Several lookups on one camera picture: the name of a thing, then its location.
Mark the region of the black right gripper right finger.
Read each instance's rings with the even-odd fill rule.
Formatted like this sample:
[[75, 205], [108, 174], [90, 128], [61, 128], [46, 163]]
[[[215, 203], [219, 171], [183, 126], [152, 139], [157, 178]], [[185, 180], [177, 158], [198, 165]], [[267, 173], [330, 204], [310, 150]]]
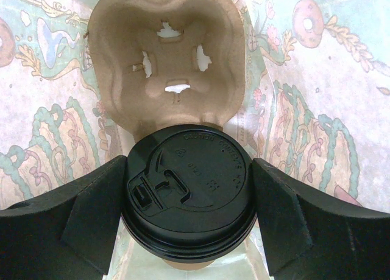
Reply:
[[257, 217], [275, 279], [388, 279], [389, 214], [252, 162]]

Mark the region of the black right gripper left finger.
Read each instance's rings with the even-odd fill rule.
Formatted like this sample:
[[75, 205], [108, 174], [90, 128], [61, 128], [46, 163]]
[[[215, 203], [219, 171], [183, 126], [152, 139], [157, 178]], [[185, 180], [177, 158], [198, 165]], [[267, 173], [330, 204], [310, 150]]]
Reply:
[[102, 279], [122, 207], [126, 157], [1, 211], [1, 279]]

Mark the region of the brown paper coffee cup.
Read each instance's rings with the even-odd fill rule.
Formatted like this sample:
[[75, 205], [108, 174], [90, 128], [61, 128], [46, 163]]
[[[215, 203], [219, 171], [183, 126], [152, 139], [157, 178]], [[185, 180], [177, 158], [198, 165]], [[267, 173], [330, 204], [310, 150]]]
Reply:
[[163, 259], [163, 261], [172, 268], [182, 271], [196, 271], [210, 266], [215, 260], [203, 262], [177, 262], [171, 259]]

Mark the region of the black plastic cup lid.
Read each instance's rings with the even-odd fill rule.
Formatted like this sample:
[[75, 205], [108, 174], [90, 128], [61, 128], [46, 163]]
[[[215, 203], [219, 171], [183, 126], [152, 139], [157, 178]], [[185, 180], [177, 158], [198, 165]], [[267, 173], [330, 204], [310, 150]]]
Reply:
[[229, 135], [201, 125], [156, 131], [130, 150], [122, 217], [150, 253], [177, 262], [212, 261], [255, 224], [251, 159]]

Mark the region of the green paper takeout bag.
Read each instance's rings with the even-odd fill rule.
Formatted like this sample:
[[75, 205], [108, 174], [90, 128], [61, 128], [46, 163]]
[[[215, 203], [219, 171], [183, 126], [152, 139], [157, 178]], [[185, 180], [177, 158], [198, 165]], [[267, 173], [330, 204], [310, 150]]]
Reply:
[[[128, 153], [81, 35], [98, 0], [1, 0], [16, 55], [1, 68], [1, 207]], [[234, 0], [246, 97], [224, 129], [253, 156], [389, 211], [389, 0]]]

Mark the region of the single brown pulp carrier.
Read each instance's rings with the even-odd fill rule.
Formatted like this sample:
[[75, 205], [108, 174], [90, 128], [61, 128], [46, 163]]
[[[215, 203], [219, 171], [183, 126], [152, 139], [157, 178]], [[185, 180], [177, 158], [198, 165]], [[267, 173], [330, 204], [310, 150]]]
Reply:
[[136, 141], [222, 128], [244, 100], [245, 33], [232, 0], [99, 0], [88, 45], [109, 117]]

